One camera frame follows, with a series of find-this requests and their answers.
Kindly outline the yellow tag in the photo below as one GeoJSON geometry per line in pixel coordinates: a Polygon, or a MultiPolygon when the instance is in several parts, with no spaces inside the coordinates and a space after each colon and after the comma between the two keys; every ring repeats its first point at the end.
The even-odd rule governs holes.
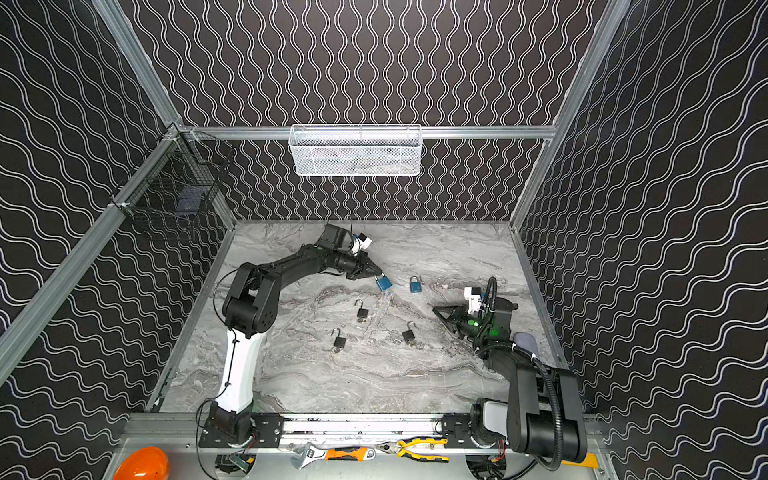
{"type": "Polygon", "coordinates": [[[598,457],[593,453],[587,453],[585,458],[580,462],[575,461],[562,461],[563,465],[567,466],[575,466],[575,467],[583,467],[583,468],[590,468],[590,469],[600,469],[598,457]]]}

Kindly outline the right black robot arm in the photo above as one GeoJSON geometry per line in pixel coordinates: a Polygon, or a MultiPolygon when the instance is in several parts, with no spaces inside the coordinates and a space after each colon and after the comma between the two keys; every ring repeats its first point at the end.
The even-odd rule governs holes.
{"type": "Polygon", "coordinates": [[[481,444],[498,440],[554,466],[587,456],[587,434],[578,382],[567,369],[546,365],[535,338],[513,330],[518,305],[498,298],[437,306],[438,320],[470,342],[486,368],[508,382],[505,401],[480,399],[471,410],[471,432],[481,444]]]}

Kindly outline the yellow handled pliers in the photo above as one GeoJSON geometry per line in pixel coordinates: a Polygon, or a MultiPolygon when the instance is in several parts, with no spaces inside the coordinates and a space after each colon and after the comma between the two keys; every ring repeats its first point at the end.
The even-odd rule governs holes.
{"type": "Polygon", "coordinates": [[[448,463],[450,459],[442,455],[448,440],[434,437],[414,437],[377,444],[378,452],[405,458],[420,463],[448,463]]]}

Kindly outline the orange hard hat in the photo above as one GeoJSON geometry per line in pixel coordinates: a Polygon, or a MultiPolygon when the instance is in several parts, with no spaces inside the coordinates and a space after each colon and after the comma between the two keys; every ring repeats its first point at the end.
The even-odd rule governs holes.
{"type": "Polygon", "coordinates": [[[113,480],[168,480],[170,462],[158,447],[145,447],[130,454],[121,462],[113,480]]]}

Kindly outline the black padlock right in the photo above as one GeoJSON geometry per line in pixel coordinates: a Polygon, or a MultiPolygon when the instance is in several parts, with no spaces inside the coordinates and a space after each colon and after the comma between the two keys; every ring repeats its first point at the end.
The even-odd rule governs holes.
{"type": "Polygon", "coordinates": [[[411,346],[416,343],[416,334],[414,332],[415,328],[416,323],[414,321],[408,321],[406,323],[406,327],[402,331],[402,338],[406,345],[411,346]]]}

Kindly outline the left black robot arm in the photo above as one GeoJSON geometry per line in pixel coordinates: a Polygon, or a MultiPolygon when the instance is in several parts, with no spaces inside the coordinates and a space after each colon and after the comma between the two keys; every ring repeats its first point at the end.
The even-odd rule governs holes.
{"type": "Polygon", "coordinates": [[[235,271],[221,314],[227,329],[227,360],[218,393],[209,400],[206,429],[234,445],[253,436],[253,379],[260,346],[274,325],[283,288],[308,276],[334,273],[348,280],[372,278],[379,289],[392,287],[370,259],[371,239],[327,224],[319,238],[280,260],[245,262],[235,271]]]}

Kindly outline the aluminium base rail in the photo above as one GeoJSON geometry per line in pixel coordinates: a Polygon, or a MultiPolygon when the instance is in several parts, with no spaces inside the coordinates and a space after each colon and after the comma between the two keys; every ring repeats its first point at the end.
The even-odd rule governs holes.
{"type": "Polygon", "coordinates": [[[199,434],[202,448],[289,449],[373,445],[412,437],[445,438],[449,449],[491,449],[507,434],[506,407],[487,413],[278,414],[252,413],[234,427],[209,419],[199,434]]]}

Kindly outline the black padlock middle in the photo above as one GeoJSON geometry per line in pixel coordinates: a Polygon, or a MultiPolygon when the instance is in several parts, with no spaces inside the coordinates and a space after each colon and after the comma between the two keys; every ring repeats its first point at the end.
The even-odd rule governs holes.
{"type": "Polygon", "coordinates": [[[343,335],[340,328],[334,328],[331,332],[331,336],[333,337],[332,352],[341,352],[346,346],[347,338],[343,335]]]}

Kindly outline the black padlock top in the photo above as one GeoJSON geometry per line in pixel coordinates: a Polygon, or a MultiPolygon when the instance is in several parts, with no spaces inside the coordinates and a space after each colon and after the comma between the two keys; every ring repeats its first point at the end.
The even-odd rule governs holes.
{"type": "Polygon", "coordinates": [[[357,299],[354,305],[358,307],[356,313],[356,320],[358,323],[365,322],[369,316],[369,310],[365,307],[362,299],[357,299]]]}

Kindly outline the grey oblong pad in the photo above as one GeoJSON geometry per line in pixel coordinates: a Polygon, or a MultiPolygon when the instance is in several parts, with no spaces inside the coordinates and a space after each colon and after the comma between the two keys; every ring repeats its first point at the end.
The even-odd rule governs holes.
{"type": "Polygon", "coordinates": [[[515,344],[535,356],[539,355],[538,343],[536,337],[529,332],[517,332],[514,335],[515,344]]]}

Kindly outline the black padlock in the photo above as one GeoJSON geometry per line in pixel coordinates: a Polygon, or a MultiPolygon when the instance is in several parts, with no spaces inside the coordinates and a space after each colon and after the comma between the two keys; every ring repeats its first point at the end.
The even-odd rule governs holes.
{"type": "Polygon", "coordinates": [[[354,305],[358,307],[356,313],[356,320],[358,323],[365,322],[369,316],[369,310],[365,307],[362,299],[357,299],[354,305]]]}
{"type": "Polygon", "coordinates": [[[406,327],[402,331],[402,338],[406,345],[411,346],[416,343],[416,334],[414,332],[415,328],[416,323],[414,321],[408,321],[406,323],[406,327]]]}
{"type": "Polygon", "coordinates": [[[331,332],[331,336],[333,337],[332,352],[341,352],[346,346],[347,338],[343,335],[340,328],[334,328],[331,332]]]}

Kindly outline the blue padlock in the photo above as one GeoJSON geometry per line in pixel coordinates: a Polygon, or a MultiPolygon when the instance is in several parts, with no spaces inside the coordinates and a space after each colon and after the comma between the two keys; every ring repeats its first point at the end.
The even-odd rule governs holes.
{"type": "Polygon", "coordinates": [[[382,292],[386,292],[392,288],[393,284],[386,275],[380,275],[375,278],[378,288],[382,292]]]}
{"type": "Polygon", "coordinates": [[[412,275],[410,277],[409,290],[414,294],[421,293],[423,291],[423,282],[420,275],[412,275]]]}

